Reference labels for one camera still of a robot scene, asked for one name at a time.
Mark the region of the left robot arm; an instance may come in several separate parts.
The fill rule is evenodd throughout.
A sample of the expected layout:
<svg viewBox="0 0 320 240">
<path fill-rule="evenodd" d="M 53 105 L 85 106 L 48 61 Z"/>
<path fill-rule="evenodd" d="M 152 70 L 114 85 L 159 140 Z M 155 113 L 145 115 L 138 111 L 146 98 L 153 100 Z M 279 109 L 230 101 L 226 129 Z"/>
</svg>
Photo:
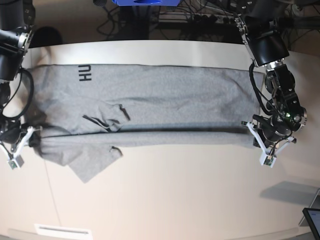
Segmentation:
<svg viewBox="0 0 320 240">
<path fill-rule="evenodd" d="M 254 144 L 274 150 L 306 125 L 307 110 L 295 91 L 296 81 L 284 63 L 289 51 L 277 25 L 281 4 L 274 0 L 245 0 L 235 23 L 250 54 L 249 80 L 264 115 L 257 122 Z"/>
</svg>

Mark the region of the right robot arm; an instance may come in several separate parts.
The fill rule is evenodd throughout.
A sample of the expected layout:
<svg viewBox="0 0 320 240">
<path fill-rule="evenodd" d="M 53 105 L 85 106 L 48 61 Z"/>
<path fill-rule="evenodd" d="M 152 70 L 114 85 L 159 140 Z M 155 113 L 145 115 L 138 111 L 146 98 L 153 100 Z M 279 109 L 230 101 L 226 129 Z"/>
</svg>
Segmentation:
<svg viewBox="0 0 320 240">
<path fill-rule="evenodd" d="M 0 142 L 18 145 L 27 135 L 21 124 L 34 95 L 34 80 L 31 73 L 22 67 L 28 52 L 36 18 L 32 0 L 2 0 L 0 2 Z M 25 107 L 16 116 L 6 116 L 5 107 L 10 103 L 10 82 L 17 75 L 29 80 L 28 98 Z"/>
</svg>

